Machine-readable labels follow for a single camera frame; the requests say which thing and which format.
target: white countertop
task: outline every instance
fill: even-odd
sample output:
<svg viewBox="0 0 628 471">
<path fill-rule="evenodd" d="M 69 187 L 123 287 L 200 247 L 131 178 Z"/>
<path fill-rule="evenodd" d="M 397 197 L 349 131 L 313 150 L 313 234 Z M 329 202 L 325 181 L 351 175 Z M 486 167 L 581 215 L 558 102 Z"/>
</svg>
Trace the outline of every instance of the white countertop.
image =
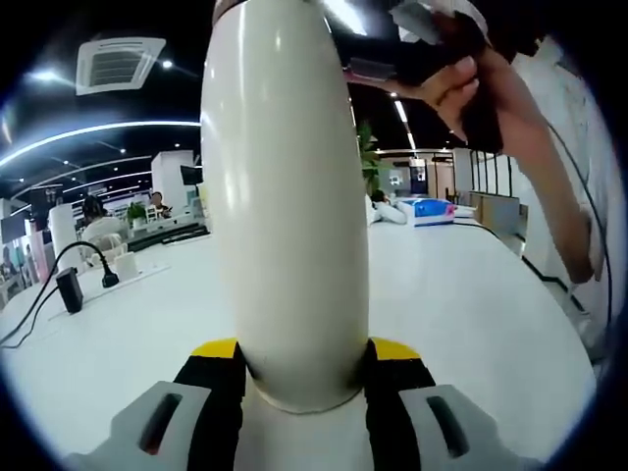
<svg viewBox="0 0 628 471">
<path fill-rule="evenodd" d="M 194 348 L 234 335 L 214 251 L 206 237 L 139 252 L 140 269 L 170 268 L 113 288 L 72 317 L 55 294 L 24 345 L 3 351 L 16 397 L 56 453 L 91 451 L 108 437 L 111 418 L 157 381 L 172 381 Z M 369 251 L 371 335 L 415 348 L 437 384 L 455 385 L 497 420 L 508 447 L 547 458 L 578 420 L 595 378 L 541 282 L 476 228 L 377 224 Z M 100 277 L 79 278 L 86 298 L 103 291 Z M 10 301 L 0 334 L 35 295 L 31 288 Z M 237 469 L 371 469 L 363 402 L 357 396 L 298 416 L 252 393 Z M 310 454 L 316 462 L 304 459 Z"/>
</svg>

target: ceiling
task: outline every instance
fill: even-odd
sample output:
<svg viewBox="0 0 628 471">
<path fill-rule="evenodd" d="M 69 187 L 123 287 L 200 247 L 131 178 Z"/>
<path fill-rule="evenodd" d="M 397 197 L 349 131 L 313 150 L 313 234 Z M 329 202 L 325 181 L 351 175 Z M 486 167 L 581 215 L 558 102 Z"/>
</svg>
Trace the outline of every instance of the ceiling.
<svg viewBox="0 0 628 471">
<path fill-rule="evenodd" d="M 52 34 L 38 47 L 35 45 L 36 53 L 30 63 L 24 67 L 24 60 L 15 62 L 22 67 L 17 69 L 16 79 L 4 94 L 0 160 L 42 138 L 91 126 L 135 121 L 198 122 L 213 1 L 184 2 L 180 8 L 156 8 L 154 2 L 89 3 L 89 7 L 56 10 L 55 19 L 59 21 Z M 352 57 L 362 57 L 393 62 L 398 70 L 408 67 L 428 70 L 433 67 L 432 62 L 438 60 L 430 57 L 426 46 L 398 42 L 396 28 L 386 13 L 386 6 L 397 2 L 356 0 L 347 3 L 359 11 L 368 35 L 357 36 L 334 16 L 329 16 L 344 64 Z M 534 52 L 534 41 L 542 35 L 543 25 L 535 12 L 525 6 L 526 2 L 508 2 L 507 9 L 496 7 L 493 2 L 489 7 L 487 0 L 473 3 L 487 18 L 494 46 L 506 57 L 513 57 L 517 51 Z M 74 80 L 80 45 L 90 40 L 125 36 L 165 38 L 167 43 L 159 60 L 172 60 L 174 66 L 165 70 L 156 64 L 140 90 L 76 96 Z M 29 75 L 41 70 L 54 70 L 67 82 L 42 82 Z M 377 147 L 408 147 L 404 126 L 389 96 L 383 91 L 353 84 L 349 92 L 356 121 L 370 123 L 378 138 Z M 403 105 L 417 147 L 463 145 L 423 103 L 404 102 Z M 58 140 L 0 167 L 0 197 L 12 197 L 33 184 L 70 170 L 118 159 L 126 160 L 85 170 L 54 183 L 62 183 L 67 189 L 81 183 L 149 171 L 150 159 L 129 159 L 154 156 L 159 151 L 177 148 L 176 144 L 197 155 L 199 141 L 199 128 L 181 126 L 99 131 Z M 150 179 L 133 177 L 107 183 L 112 189 L 137 184 L 140 189 L 149 189 Z M 20 199 L 28 202 L 28 193 Z"/>
</svg>

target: power cord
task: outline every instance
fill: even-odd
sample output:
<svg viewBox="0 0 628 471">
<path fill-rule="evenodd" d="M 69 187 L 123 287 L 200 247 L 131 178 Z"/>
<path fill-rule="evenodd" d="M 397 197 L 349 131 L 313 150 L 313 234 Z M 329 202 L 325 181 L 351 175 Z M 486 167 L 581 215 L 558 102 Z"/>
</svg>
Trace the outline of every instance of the power cord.
<svg viewBox="0 0 628 471">
<path fill-rule="evenodd" d="M 567 144 L 562 139 L 562 137 L 560 136 L 558 131 L 555 129 L 555 127 L 547 119 L 546 119 L 546 123 L 548 124 L 548 127 L 553 133 L 553 135 L 555 135 L 556 138 L 560 141 L 560 145 L 562 145 L 562 148 L 567 154 L 567 157 L 569 157 L 569 160 L 571 161 L 571 165 L 573 165 L 573 168 L 576 171 L 576 174 L 578 175 L 578 180 L 582 184 L 582 187 L 585 189 L 585 194 L 587 195 L 587 199 L 589 200 L 589 204 L 591 205 L 591 209 L 593 211 L 593 215 L 596 220 L 596 225 L 598 226 L 598 230 L 600 231 L 600 239 L 602 240 L 602 250 L 604 252 L 604 260 L 605 260 L 605 265 L 606 265 L 606 274 L 608 275 L 608 300 L 607 300 L 607 305 L 606 305 L 606 326 L 604 328 L 604 343 L 606 344 L 606 347 L 609 347 L 610 325 L 612 322 L 612 274 L 610 270 L 610 257 L 608 256 L 608 244 L 606 242 L 606 230 L 604 229 L 604 226 L 602 224 L 602 218 L 600 218 L 600 213 L 598 212 L 596 203 L 593 200 L 593 196 L 589 192 L 587 182 L 585 181 L 584 177 L 580 173 L 580 169 L 578 168 L 578 165 L 576 164 L 576 160 L 574 159 L 573 155 L 569 151 L 569 148 L 567 147 Z"/>
<path fill-rule="evenodd" d="M 467 226 L 469 228 L 480 228 L 480 229 L 484 229 L 486 232 L 491 233 L 493 236 L 495 236 L 497 239 L 499 239 L 499 237 L 497 236 L 497 234 L 495 234 L 493 231 L 491 231 L 489 228 L 487 228 L 486 226 L 482 226 L 481 224 L 464 224 L 464 223 L 456 223 L 455 220 L 453 221 L 453 224 L 455 226 Z"/>
<path fill-rule="evenodd" d="M 13 350 L 13 349 L 20 348 L 22 346 L 22 343 L 24 343 L 24 341 L 28 339 L 28 337 L 30 337 L 30 334 L 32 334 L 32 330 L 35 327 L 35 322 L 37 322 L 37 316 L 39 315 L 41 308 L 46 303 L 46 301 L 50 299 L 50 296 L 52 296 L 55 292 L 57 292 L 57 290 L 59 290 L 59 287 L 54 287 L 54 289 L 50 291 L 48 294 L 46 294 L 46 297 L 43 298 L 43 301 L 41 301 L 41 304 L 39 304 L 39 307 L 37 307 L 37 310 L 35 311 L 35 315 L 32 318 L 32 324 L 30 324 L 30 330 L 22 337 L 22 339 L 15 345 L 3 345 L 2 348 Z"/>
<path fill-rule="evenodd" d="M 61 257 L 63 257 L 65 255 L 65 253 L 70 250 L 71 248 L 77 247 L 77 246 L 85 246 L 85 247 L 89 247 L 93 250 L 96 251 L 96 253 L 98 254 L 98 256 L 100 257 L 100 261 L 102 262 L 102 268 L 103 271 L 105 272 L 103 278 L 102 278 L 102 286 L 104 288 L 110 288 L 114 285 L 117 285 L 118 282 L 120 281 L 118 279 L 118 275 L 116 275 L 115 273 L 113 273 L 111 271 L 111 268 L 109 268 L 109 264 L 107 263 L 107 259 L 105 258 L 105 255 L 100 251 L 100 249 L 94 245 L 93 243 L 89 243 L 89 242 L 85 242 L 83 240 L 77 240 L 76 242 L 72 242 L 71 244 L 69 244 L 67 247 L 65 247 L 60 253 L 59 255 L 57 255 L 57 258 L 55 258 L 55 263 L 52 265 L 52 268 L 50 269 L 50 273 L 48 275 L 48 278 L 46 279 L 45 283 L 43 284 L 43 286 L 41 287 L 41 289 L 39 290 L 39 293 L 37 294 L 37 297 L 35 298 L 35 301 L 32 302 L 32 304 L 30 305 L 30 308 L 28 309 L 28 311 L 26 312 L 26 315 L 24 316 L 24 318 L 20 321 L 20 323 L 16 326 L 15 329 L 13 329 L 9 334 L 7 334 L 6 336 L 4 336 L 1 340 L 0 340 L 0 347 L 2 348 L 10 348 L 9 346 L 4 346 L 4 343 L 10 339 L 12 336 L 14 336 L 19 330 L 20 328 L 24 325 L 24 323 L 26 322 L 26 320 L 28 319 L 28 317 L 30 317 L 30 314 L 32 313 L 33 309 L 35 308 L 35 306 L 37 305 L 37 303 L 39 302 L 39 299 L 41 298 L 41 295 L 46 291 L 46 288 L 48 288 L 48 285 L 50 284 L 50 280 L 52 280 L 52 276 L 55 273 L 55 270 L 57 269 L 57 265 L 59 265 L 59 260 L 61 260 Z M 50 298 L 50 296 L 52 295 L 53 292 L 55 292 L 56 288 L 53 289 L 52 291 L 50 291 L 48 293 L 48 295 L 46 295 L 46 297 L 44 298 L 44 300 L 41 302 L 41 304 L 39 305 L 39 309 L 41 309 L 41 307 L 43 306 L 43 304 Z M 20 341 L 20 343 L 18 345 L 13 345 L 12 348 L 17 348 L 18 346 L 20 346 L 20 344 L 24 341 L 25 339 L 22 339 Z"/>
</svg>

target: person's arm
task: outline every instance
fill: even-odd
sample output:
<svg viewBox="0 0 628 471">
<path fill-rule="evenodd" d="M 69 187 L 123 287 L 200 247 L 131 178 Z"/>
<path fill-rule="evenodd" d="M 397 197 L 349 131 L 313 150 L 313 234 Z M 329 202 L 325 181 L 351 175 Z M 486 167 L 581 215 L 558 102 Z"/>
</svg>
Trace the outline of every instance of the person's arm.
<svg viewBox="0 0 628 471">
<path fill-rule="evenodd" d="M 475 96 L 480 80 L 485 83 L 495 100 L 503 153 L 514 157 L 530 180 L 569 278 L 574 283 L 584 283 L 592 276 L 589 218 L 580 210 L 550 130 L 530 90 L 496 51 L 487 48 L 477 62 L 466 57 L 418 86 L 345 76 L 350 82 L 424 101 L 463 140 L 466 136 L 461 111 Z"/>
</svg>

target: potted plant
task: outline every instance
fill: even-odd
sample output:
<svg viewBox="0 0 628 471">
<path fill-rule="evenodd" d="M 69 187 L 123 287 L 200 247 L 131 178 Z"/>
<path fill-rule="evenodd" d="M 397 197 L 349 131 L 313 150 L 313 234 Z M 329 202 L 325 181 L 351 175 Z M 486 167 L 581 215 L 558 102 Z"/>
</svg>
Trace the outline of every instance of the potted plant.
<svg viewBox="0 0 628 471">
<path fill-rule="evenodd" d="M 127 210 L 127 219 L 134 229 L 139 228 L 146 222 L 146 209 L 139 203 L 131 203 Z"/>
<path fill-rule="evenodd" d="M 373 147 L 372 136 L 373 132 L 369 123 L 367 121 L 360 123 L 357 128 L 357 143 L 362 161 L 362 178 L 369 196 L 376 189 L 380 189 L 380 170 L 390 167 L 388 164 L 382 163 L 379 154 L 371 150 Z"/>
</svg>

